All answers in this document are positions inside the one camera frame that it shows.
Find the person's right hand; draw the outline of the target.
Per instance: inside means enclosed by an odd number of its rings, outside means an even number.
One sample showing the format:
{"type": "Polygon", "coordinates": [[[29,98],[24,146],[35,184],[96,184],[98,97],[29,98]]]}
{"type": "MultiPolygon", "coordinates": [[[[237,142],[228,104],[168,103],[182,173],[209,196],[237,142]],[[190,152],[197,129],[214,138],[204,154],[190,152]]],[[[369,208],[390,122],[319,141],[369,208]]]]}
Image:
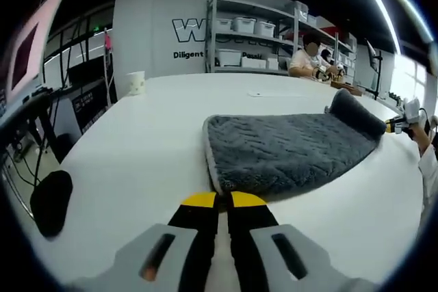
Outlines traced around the person's right hand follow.
{"type": "Polygon", "coordinates": [[[428,135],[418,123],[410,124],[409,130],[413,134],[413,140],[417,143],[420,153],[424,154],[427,148],[430,146],[430,139],[428,135]]]}

